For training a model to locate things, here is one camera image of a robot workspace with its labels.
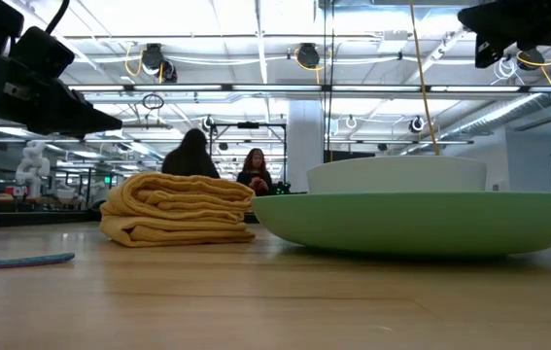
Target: mustard yellow cloth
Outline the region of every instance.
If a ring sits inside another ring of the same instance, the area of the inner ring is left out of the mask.
[[[100,230],[127,247],[250,242],[253,196],[227,180],[142,173],[109,191]]]

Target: light green plate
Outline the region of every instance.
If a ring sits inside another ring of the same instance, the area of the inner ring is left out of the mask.
[[[317,248],[480,257],[551,247],[551,193],[299,194],[253,205],[272,233]]]

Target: woman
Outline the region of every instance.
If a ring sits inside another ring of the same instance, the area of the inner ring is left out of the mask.
[[[206,136],[199,129],[185,134],[180,147],[170,152],[162,163],[162,173],[179,176],[202,175],[219,179],[219,173],[206,153]]]
[[[243,171],[238,174],[236,182],[248,186],[256,192],[256,195],[266,195],[271,192],[273,181],[271,180],[271,174],[266,170],[262,150],[252,149],[249,151],[245,158]]]

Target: wooden tabletop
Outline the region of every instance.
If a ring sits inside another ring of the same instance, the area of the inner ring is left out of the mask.
[[[551,349],[551,250],[494,262],[252,244],[124,248],[96,223],[0,228],[0,349]]]

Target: wall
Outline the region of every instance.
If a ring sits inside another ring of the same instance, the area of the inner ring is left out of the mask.
[[[551,134],[506,133],[510,189],[551,192]]]
[[[484,161],[487,164],[487,191],[499,186],[500,191],[509,190],[508,156],[506,136],[503,128],[494,130],[491,136],[477,136],[474,144],[467,146],[448,146],[444,156],[463,157]]]

